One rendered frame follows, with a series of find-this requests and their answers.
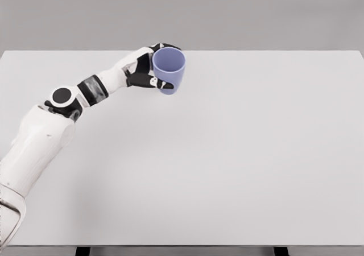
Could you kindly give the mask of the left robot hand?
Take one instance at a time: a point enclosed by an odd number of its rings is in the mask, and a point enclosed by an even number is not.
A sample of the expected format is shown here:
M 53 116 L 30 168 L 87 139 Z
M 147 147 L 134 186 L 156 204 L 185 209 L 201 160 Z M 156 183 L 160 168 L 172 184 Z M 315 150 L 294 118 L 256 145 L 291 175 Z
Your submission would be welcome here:
M 156 43 L 152 46 L 142 47 L 116 63 L 117 69 L 122 73 L 123 86 L 173 90 L 174 85 L 172 83 L 163 81 L 150 74 L 154 70 L 152 63 L 153 55 L 158 50 L 166 48 L 182 51 L 181 48 L 168 43 Z

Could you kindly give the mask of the blue plastic cup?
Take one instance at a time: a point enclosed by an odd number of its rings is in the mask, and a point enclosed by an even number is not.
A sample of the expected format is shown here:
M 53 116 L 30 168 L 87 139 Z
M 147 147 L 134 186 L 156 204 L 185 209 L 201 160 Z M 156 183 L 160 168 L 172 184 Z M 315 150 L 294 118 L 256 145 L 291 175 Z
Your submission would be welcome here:
M 177 48 L 163 47 L 153 54 L 155 76 L 173 85 L 173 89 L 160 89 L 163 94 L 172 95 L 177 92 L 184 76 L 185 63 L 185 55 Z

